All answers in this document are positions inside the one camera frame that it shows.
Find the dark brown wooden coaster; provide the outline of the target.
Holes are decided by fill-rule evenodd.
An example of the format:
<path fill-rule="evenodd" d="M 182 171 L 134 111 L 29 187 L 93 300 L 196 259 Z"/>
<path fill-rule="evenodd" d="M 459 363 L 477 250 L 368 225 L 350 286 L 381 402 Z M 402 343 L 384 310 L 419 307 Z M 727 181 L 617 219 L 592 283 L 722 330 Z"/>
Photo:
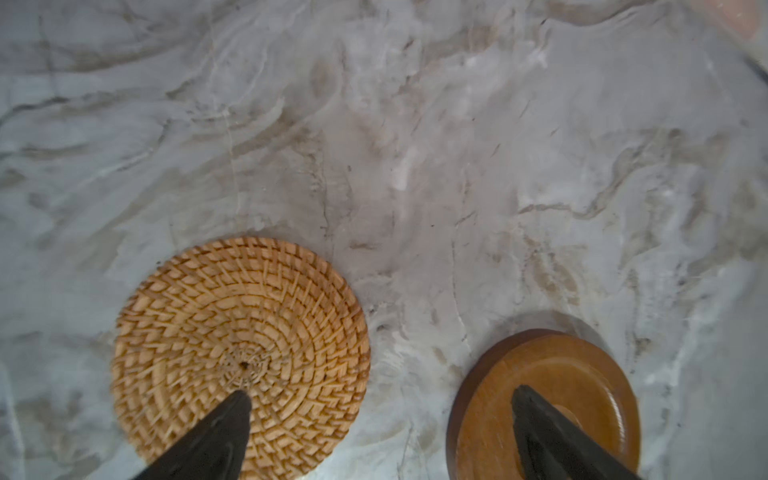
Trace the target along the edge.
<path fill-rule="evenodd" d="M 446 434 L 452 479 L 635 479 L 636 398 L 613 358 L 532 329 L 499 341 L 467 374 Z"/>

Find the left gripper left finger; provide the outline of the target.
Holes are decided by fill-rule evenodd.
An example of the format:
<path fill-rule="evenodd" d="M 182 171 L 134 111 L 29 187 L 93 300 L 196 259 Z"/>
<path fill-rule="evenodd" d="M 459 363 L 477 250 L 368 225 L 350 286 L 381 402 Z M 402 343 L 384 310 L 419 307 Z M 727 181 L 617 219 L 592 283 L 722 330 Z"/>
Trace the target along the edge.
<path fill-rule="evenodd" d="M 250 435 L 251 399 L 231 393 L 136 480 L 238 479 Z"/>

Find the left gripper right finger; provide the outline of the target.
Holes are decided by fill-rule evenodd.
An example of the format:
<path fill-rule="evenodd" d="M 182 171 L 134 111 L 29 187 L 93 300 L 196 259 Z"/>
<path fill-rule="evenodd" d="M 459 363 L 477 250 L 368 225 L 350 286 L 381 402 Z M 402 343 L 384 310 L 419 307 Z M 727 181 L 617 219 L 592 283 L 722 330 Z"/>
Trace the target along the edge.
<path fill-rule="evenodd" d="M 637 477 L 532 387 L 516 388 L 511 405 L 514 435 L 525 479 Z"/>

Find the woven rattan coaster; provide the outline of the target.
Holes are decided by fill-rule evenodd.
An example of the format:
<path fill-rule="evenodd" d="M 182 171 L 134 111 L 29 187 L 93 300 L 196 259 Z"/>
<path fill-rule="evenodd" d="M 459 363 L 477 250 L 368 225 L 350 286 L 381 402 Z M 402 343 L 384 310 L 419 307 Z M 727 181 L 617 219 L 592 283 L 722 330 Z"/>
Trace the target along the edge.
<path fill-rule="evenodd" d="M 370 342 L 352 288 L 314 252 L 235 237 L 190 248 L 150 274 L 116 321 L 118 422 L 154 461 L 229 394 L 251 401 L 245 479 L 297 479 L 349 432 Z"/>

